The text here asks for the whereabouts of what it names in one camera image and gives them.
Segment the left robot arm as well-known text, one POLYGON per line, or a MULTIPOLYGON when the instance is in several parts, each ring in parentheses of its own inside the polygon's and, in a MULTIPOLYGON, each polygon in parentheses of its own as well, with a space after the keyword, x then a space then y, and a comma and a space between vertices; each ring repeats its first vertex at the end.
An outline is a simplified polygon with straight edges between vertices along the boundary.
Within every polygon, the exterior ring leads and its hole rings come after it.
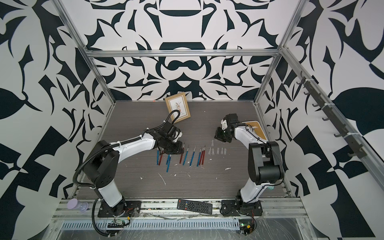
POLYGON ((73 183, 93 189, 110 208, 120 207, 124 198, 115 183, 119 164, 134 155, 153 149, 163 150, 166 155, 180 155, 183 153, 183 143, 180 141, 182 135, 179 128, 165 122, 128 140, 109 144, 100 141, 75 170, 73 183))

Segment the red carving knife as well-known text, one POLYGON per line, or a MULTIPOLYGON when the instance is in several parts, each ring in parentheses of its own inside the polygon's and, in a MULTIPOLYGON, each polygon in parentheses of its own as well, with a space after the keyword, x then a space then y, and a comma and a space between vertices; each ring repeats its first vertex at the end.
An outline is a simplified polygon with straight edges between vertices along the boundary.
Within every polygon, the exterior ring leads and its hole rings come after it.
POLYGON ((205 154, 206 154, 206 146, 204 146, 204 149, 203 149, 203 152, 202 152, 201 165, 204 165, 204 161, 205 161, 205 154))
POLYGON ((201 165, 201 159, 202 159, 202 152, 203 152, 204 147, 202 148, 201 154, 200 154, 200 160, 199 160, 199 166, 201 165))

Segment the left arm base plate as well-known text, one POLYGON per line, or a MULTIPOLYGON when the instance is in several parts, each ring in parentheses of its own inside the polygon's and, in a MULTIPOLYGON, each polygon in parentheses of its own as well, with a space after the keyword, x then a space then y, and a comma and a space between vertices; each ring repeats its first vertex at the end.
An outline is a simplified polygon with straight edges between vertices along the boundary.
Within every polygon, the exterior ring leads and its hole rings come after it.
POLYGON ((141 201, 125 201, 110 207, 105 201, 101 201, 98 218, 137 217, 141 211, 141 201))

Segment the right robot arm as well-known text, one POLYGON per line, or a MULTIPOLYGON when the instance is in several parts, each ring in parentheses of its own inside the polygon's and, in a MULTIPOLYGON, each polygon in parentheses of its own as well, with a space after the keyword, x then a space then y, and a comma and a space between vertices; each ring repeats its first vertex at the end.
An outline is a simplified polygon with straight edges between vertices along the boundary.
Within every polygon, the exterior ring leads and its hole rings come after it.
POLYGON ((241 204, 257 202, 267 188, 274 188, 284 182, 279 145, 263 140, 251 125, 240 122, 237 114, 228 114, 221 120, 215 139, 224 143, 237 140, 248 150, 249 179, 239 190, 241 204))

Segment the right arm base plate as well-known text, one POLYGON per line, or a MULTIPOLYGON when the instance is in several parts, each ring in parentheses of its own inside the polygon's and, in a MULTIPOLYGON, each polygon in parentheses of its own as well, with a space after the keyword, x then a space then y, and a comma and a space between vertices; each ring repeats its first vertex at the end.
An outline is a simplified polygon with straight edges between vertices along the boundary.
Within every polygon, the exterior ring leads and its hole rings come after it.
POLYGON ((235 200, 222 200, 220 213, 225 217, 240 215, 260 217, 263 215, 263 208, 260 201, 244 204, 243 202, 236 202, 235 200))

